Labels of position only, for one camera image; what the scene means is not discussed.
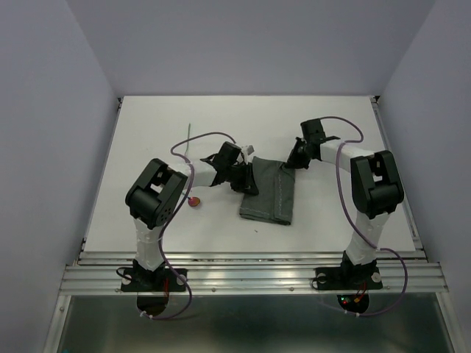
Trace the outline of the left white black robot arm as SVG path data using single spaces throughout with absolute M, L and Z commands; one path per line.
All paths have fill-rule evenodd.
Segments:
M 228 183 L 236 193 L 258 195 L 252 163 L 253 146 L 229 141 L 208 157 L 169 165 L 155 158 L 136 179 L 125 197 L 136 232 L 137 249 L 130 268 L 117 270 L 123 285 L 154 290 L 166 278 L 163 232 L 194 187 L 211 188 Z

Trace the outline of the dark grey cloth napkin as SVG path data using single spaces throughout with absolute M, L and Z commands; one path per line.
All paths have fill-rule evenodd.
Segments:
M 291 225 L 296 170 L 284 162 L 259 157 L 252 159 L 252 169 L 259 194 L 243 197 L 239 215 L 252 221 Z

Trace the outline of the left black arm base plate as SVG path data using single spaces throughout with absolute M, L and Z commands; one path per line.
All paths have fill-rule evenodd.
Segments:
M 183 281 L 168 268 L 159 268 L 155 273 L 138 272 L 134 268 L 120 267 L 116 274 L 121 279 L 120 291 L 124 293 L 184 293 Z

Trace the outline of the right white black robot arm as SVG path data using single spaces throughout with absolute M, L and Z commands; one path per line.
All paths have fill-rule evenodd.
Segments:
M 340 284 L 355 287 L 368 281 L 380 282 L 377 271 L 377 252 L 383 228 L 405 192 L 394 155 L 389 150 L 367 151 L 357 147 L 364 141 L 364 133 L 353 122 L 347 121 L 358 139 L 342 140 L 326 134 L 324 118 L 314 118 L 300 124 L 302 135 L 296 139 L 287 160 L 291 169 L 307 169 L 313 160 L 331 163 L 337 172 L 350 175 L 351 197 L 356 217 L 344 215 L 353 228 L 349 245 L 335 268 L 318 268 L 314 282 L 319 287 Z

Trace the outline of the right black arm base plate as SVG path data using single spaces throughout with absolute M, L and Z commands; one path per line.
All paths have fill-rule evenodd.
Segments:
M 341 267 L 319 267 L 315 269 L 315 277 L 311 287 L 320 291 L 349 291 L 364 289 L 380 290 L 381 281 L 375 282 L 372 275 L 378 270 L 346 270 Z

